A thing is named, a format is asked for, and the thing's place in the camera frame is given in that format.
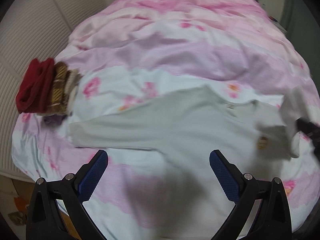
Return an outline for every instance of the blue gripper pad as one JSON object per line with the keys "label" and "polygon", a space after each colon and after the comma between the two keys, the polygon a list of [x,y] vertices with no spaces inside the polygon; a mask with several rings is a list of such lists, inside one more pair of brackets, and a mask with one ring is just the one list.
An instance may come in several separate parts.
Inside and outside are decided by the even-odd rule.
{"label": "blue gripper pad", "polygon": [[228,200],[233,201],[235,204],[237,204],[240,200],[239,184],[233,178],[233,176],[215,151],[211,152],[209,160],[210,166]]}
{"label": "blue gripper pad", "polygon": [[108,154],[102,150],[99,152],[101,152],[100,156],[79,183],[78,199],[81,203],[90,199],[94,189],[108,166]]}

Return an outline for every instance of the purple garment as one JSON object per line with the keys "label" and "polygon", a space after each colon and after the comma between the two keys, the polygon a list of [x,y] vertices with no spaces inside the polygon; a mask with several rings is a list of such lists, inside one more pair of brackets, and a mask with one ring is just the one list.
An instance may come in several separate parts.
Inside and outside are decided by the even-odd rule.
{"label": "purple garment", "polygon": [[43,121],[47,125],[61,125],[62,121],[65,119],[66,115],[50,115],[50,116],[44,116]]}

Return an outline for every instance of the stack of folded clothes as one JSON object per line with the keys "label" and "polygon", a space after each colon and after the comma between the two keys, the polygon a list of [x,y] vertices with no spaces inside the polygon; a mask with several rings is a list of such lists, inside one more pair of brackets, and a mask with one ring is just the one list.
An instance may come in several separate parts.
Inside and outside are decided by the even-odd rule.
{"label": "stack of folded clothes", "polygon": [[33,59],[16,96],[19,113],[37,113],[45,123],[61,124],[71,115],[81,75],[64,62]]}

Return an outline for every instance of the neckline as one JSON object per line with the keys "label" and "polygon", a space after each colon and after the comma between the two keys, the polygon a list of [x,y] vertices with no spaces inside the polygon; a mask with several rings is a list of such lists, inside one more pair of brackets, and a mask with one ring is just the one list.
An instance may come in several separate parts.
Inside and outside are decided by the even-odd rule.
{"label": "neckline", "polygon": [[205,85],[204,88],[209,92],[206,93],[209,97],[208,100],[214,104],[214,107],[217,108],[224,117],[240,123],[252,123],[255,120],[255,116],[261,106],[258,100],[254,99],[245,103],[233,103],[222,98],[208,85]]}

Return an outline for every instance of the bed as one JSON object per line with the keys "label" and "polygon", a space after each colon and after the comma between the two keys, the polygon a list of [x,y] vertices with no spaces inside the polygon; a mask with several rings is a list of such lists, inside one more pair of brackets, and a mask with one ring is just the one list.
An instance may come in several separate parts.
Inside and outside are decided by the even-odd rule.
{"label": "bed", "polygon": [[[96,148],[71,143],[69,124],[121,112],[181,89],[207,85],[233,103],[254,99],[280,107],[286,91],[298,85],[312,120],[320,122],[320,100],[307,64],[256,0],[116,0],[83,20],[72,22],[65,49],[61,51],[69,31],[59,31],[63,42],[62,37],[55,40],[59,44],[55,60],[84,75],[73,115],[56,128],[45,126],[35,114],[15,113],[8,121],[12,128],[15,125],[12,161],[34,181],[60,180],[96,153]],[[25,70],[19,69],[25,63],[14,63],[18,71],[9,73],[15,78],[9,98]],[[167,185],[162,155],[111,148],[107,152],[109,166],[84,203],[107,239],[211,239],[232,208],[226,204],[212,226],[205,225],[200,232],[184,227],[178,218],[164,227],[161,203]],[[259,166],[259,179],[283,180],[293,231],[302,228],[320,195],[320,166],[303,136],[300,152],[297,159]],[[59,205],[66,212],[63,203]],[[249,227],[250,221],[241,236]]]}

